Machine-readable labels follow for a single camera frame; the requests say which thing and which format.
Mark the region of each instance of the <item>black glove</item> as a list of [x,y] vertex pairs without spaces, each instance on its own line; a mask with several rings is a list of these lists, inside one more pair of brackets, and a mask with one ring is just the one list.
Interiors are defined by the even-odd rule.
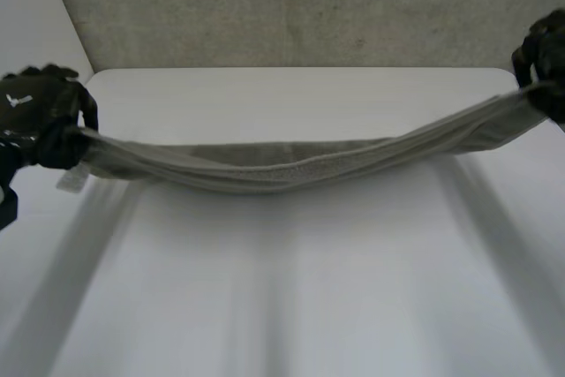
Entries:
[[558,9],[530,27],[522,46],[512,54],[520,87],[529,86],[533,66],[539,81],[528,101],[558,124],[565,123],[565,10]]
[[85,126],[98,130],[98,109],[78,76],[50,64],[0,80],[0,139],[19,151],[22,166],[68,170],[87,151],[76,131],[79,112]]

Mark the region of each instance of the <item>gray wall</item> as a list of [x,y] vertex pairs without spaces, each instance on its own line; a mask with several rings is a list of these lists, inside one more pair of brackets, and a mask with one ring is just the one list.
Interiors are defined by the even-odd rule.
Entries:
[[509,66],[563,0],[64,0],[99,71],[192,66]]

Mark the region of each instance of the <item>gray cloth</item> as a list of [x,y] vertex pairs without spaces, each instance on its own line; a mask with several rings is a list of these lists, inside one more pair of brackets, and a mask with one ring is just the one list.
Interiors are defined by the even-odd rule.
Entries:
[[545,119],[524,94],[495,96],[385,139],[159,146],[83,129],[93,141],[84,163],[92,174],[104,178],[156,177],[216,192],[283,192],[361,177],[433,154],[503,146]]

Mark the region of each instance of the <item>white logo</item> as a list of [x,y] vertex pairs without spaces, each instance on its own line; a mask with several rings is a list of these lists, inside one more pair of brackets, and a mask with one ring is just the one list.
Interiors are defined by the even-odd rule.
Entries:
[[26,103],[26,102],[32,101],[34,98],[32,96],[26,96],[26,97],[22,97],[21,99],[12,99],[11,96],[9,94],[7,94],[6,99],[8,99],[10,106],[15,108],[18,105],[20,105],[21,103]]

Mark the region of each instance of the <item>white tabletop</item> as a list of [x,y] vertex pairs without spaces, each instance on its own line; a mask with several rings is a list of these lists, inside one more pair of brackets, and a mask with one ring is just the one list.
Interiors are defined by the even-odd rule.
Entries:
[[[397,135],[515,83],[487,69],[192,69],[102,72],[88,88],[104,134],[189,144]],[[37,259],[45,277],[0,301],[0,371],[556,375],[563,163],[544,123],[493,152],[276,196],[92,178],[72,197],[30,171],[4,242],[15,255],[27,238],[27,258],[4,268]]]

